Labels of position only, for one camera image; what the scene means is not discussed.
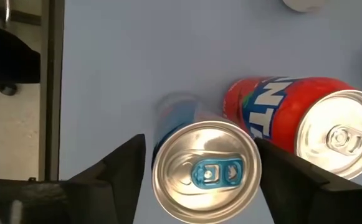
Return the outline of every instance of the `pull tab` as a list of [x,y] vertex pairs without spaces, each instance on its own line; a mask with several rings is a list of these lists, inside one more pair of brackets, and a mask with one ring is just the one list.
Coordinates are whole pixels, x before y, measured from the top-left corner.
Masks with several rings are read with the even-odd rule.
[[345,156],[354,156],[362,148],[362,131],[355,128],[336,125],[326,136],[326,145]]
[[242,159],[204,159],[192,168],[191,179],[196,187],[207,190],[238,186],[242,175]]

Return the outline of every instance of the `floor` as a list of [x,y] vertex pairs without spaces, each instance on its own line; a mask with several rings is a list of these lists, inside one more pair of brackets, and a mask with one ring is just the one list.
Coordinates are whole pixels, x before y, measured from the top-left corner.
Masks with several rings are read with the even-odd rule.
[[[40,15],[41,0],[15,0],[12,8]],[[12,22],[9,31],[40,52],[40,27]],[[0,179],[37,177],[38,148],[39,84],[21,85],[14,96],[0,93]]]

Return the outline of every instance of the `metal frame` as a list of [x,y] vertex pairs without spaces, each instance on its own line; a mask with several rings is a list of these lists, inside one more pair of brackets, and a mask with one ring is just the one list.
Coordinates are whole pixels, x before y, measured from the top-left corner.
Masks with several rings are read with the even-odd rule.
[[39,180],[58,180],[64,1],[42,0]]

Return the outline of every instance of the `fanta logo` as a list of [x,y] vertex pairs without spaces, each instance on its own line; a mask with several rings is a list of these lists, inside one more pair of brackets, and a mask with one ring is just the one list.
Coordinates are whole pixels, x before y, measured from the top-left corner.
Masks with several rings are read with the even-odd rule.
[[271,78],[258,84],[243,107],[247,128],[254,137],[271,139],[274,115],[286,97],[286,88],[299,78]]

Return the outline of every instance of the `can rim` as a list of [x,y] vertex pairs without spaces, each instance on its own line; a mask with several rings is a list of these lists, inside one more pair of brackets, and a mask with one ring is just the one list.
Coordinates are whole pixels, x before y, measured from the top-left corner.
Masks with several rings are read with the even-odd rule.
[[[169,195],[166,195],[165,190],[161,189],[161,186],[157,181],[158,180],[158,178],[157,178],[158,169],[160,166],[160,163],[158,161],[160,161],[160,158],[163,156],[163,153],[164,153],[163,149],[170,147],[172,144],[174,144],[174,142],[177,139],[179,139],[179,137],[181,137],[184,133],[193,131],[196,128],[201,128],[202,126],[203,127],[204,126],[221,127],[221,129],[223,129],[223,130],[228,130],[228,131],[232,131],[233,133],[236,133],[238,135],[238,138],[245,139],[246,142],[248,142],[247,145],[249,145],[249,149],[250,149],[249,151],[252,154],[252,156],[254,156],[254,159],[256,161],[255,170],[253,171],[253,172],[255,172],[255,174],[253,175],[252,181],[246,182],[246,185],[249,186],[249,187],[246,187],[246,189],[249,190],[249,194],[246,194],[245,197],[241,197],[241,199],[239,199],[237,201],[237,203],[235,203],[235,206],[233,206],[232,209],[228,209],[228,212],[226,214],[217,215],[214,218],[208,218],[209,212],[205,212],[204,218],[203,218],[203,216],[201,216],[199,218],[194,217],[193,219],[190,219],[186,215],[180,215],[180,213],[174,213],[174,212],[169,211],[169,208],[167,208],[166,205],[164,204],[164,203],[171,203],[171,202],[173,202],[173,200],[171,199],[171,197],[169,197]],[[260,154],[259,154],[258,148],[255,145],[254,140],[252,138],[250,138],[250,136],[246,132],[244,132],[241,128],[237,127],[236,125],[225,122],[225,121],[200,121],[200,122],[193,123],[189,126],[186,126],[182,129],[178,130],[172,136],[170,136],[167,139],[167,141],[165,141],[165,143],[160,147],[159,152],[157,153],[154,165],[153,165],[153,169],[152,169],[152,186],[153,186],[153,192],[155,193],[155,197],[157,198],[157,201],[159,202],[161,207],[165,211],[167,211],[172,217],[174,217],[182,222],[185,222],[185,223],[214,224],[214,223],[220,223],[220,222],[226,221],[226,220],[236,216],[238,213],[243,211],[243,209],[245,209],[248,206],[248,204],[251,203],[251,201],[254,199],[255,195],[258,192],[261,175],[262,175],[262,164],[261,164],[261,159],[260,159]],[[179,208],[179,207],[177,207],[177,208],[179,210],[185,209],[185,210],[191,211],[190,209],[184,208],[184,207],[183,207],[183,209]]]
[[[314,104],[311,105],[311,107],[309,107],[309,109],[306,110],[306,112],[303,115],[303,119],[300,120],[299,124],[298,124],[298,128],[296,130],[296,138],[294,140],[294,152],[296,153],[296,155],[298,157],[301,157],[302,155],[302,150],[299,149],[299,145],[301,145],[301,139],[298,137],[298,134],[302,131],[306,121],[307,121],[307,114],[310,112],[310,110],[317,104],[323,102],[324,100],[327,100],[331,97],[334,96],[351,96],[354,95],[355,98],[350,97],[354,100],[356,100],[357,102],[359,102],[362,105],[362,91],[359,90],[340,90],[340,91],[335,91],[333,93],[327,94],[323,97],[321,97],[319,100],[317,100]],[[343,177],[345,179],[351,180],[354,179],[355,177],[359,176],[360,174],[362,174],[362,155],[359,156],[359,158],[357,160],[354,161],[354,163],[351,163],[351,165],[347,168],[345,168],[344,170],[339,171],[338,173],[335,173],[336,175],[339,175],[340,177]]]

